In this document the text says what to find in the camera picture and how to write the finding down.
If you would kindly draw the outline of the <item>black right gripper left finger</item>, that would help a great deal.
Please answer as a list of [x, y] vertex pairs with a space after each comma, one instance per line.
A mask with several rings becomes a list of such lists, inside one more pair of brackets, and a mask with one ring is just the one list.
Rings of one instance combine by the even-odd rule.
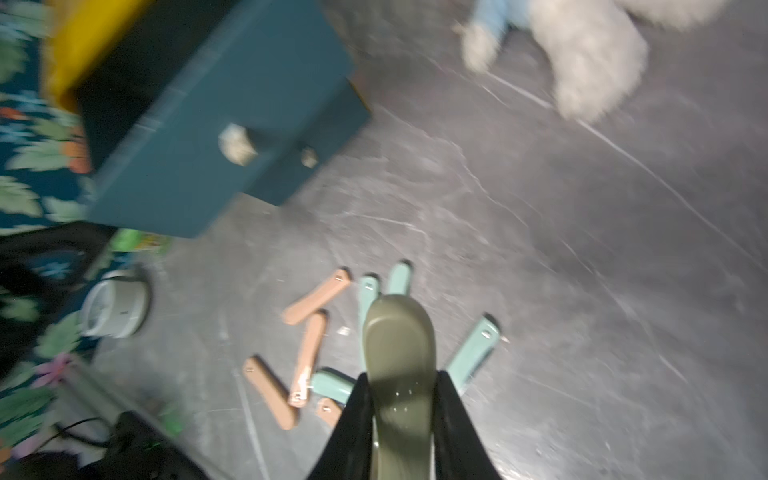
[[307, 480], [368, 480], [373, 451], [374, 405], [366, 373], [361, 373], [348, 403]]

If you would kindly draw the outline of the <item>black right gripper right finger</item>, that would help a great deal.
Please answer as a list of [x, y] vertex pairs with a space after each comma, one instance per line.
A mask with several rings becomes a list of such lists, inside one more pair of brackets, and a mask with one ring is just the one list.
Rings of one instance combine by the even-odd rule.
[[500, 480], [449, 374], [437, 373], [433, 397], [437, 480]]

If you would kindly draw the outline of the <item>olive knife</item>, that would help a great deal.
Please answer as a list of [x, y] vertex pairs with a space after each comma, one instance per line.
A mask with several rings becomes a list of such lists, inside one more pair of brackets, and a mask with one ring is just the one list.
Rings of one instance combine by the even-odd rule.
[[378, 479], [431, 474], [435, 333], [419, 302], [383, 295], [368, 310], [362, 335], [374, 408]]

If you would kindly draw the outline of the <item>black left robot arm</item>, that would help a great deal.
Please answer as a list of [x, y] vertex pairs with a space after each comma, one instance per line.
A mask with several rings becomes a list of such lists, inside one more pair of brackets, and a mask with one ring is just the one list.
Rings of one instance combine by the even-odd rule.
[[122, 268], [111, 227], [82, 221], [1, 233], [1, 475], [203, 479], [165, 430], [108, 389], [90, 357], [108, 321], [127, 332], [149, 289]]

